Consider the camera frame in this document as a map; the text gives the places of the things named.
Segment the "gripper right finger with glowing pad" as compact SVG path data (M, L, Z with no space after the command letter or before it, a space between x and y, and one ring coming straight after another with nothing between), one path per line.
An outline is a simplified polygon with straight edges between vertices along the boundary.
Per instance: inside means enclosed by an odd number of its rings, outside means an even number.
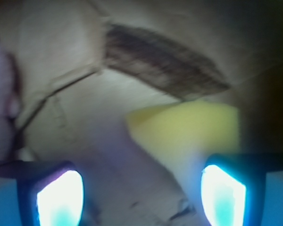
M283 153L214 154L200 193L212 226L283 226Z

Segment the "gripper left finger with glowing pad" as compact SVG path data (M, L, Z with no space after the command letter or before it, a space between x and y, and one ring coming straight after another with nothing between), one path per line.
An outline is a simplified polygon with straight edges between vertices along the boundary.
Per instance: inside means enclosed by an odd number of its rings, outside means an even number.
M77 226L83 202L70 161L0 161L0 226Z

